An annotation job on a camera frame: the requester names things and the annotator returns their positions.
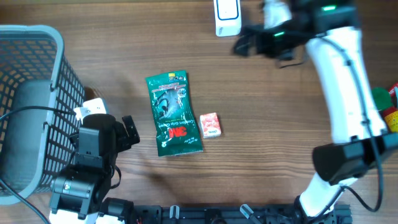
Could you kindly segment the small red tissue box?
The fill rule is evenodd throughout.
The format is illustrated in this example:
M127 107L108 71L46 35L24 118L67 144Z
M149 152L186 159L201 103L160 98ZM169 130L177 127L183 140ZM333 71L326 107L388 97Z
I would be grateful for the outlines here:
M204 138L213 138L221 135L221 126L216 113L200 115L200 126Z

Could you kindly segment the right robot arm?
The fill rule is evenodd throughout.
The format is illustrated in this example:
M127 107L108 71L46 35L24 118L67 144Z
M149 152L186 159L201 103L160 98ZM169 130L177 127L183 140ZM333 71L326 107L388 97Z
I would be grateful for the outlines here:
M258 54L291 62L305 47L323 89L332 142L312 152L315 175L288 214L294 223L342 222L337 200L369 170L377 171L379 210L384 194L382 163L397 149L371 94L363 62L362 32L354 1L264 1L264 22L247 25L234 45L237 55Z

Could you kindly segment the red coffee stick sachet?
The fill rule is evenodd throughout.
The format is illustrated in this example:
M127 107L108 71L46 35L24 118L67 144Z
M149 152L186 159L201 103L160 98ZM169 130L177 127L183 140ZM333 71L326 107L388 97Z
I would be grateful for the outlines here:
M391 97L393 96L397 96L397 91L398 91L398 83L396 82L395 84L393 84L390 89L388 90L389 95Z

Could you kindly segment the green 3M gloves packet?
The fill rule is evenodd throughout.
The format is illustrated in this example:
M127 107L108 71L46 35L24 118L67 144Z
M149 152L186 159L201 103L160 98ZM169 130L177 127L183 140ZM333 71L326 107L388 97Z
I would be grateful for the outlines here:
M159 157L203 151L185 70L146 78Z

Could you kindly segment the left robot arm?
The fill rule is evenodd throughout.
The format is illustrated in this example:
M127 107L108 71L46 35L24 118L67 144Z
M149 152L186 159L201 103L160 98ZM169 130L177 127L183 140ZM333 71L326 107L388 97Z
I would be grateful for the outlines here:
M75 148L68 164L51 184L51 223L96 223L100 217L123 220L131 204L107 198L120 152L139 143L131 116L121 121L110 114L91 114L70 140Z

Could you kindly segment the yellow red sauce bottle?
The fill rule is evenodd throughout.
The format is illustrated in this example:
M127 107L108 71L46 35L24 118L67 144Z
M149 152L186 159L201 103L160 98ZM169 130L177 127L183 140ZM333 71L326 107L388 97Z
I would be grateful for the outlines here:
M397 108L395 107L390 107L382 111L382 116L384 121L387 124L387 127L389 130L393 133L397 132L397 126L398 126L398 111Z

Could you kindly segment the green lid glass jar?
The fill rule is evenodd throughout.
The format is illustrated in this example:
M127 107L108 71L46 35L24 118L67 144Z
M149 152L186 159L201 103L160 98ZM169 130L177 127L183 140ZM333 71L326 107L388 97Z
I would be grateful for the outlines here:
M376 108L379 111L386 110L393 107L391 96L389 92L381 87L375 87L371 90L373 100L375 102Z

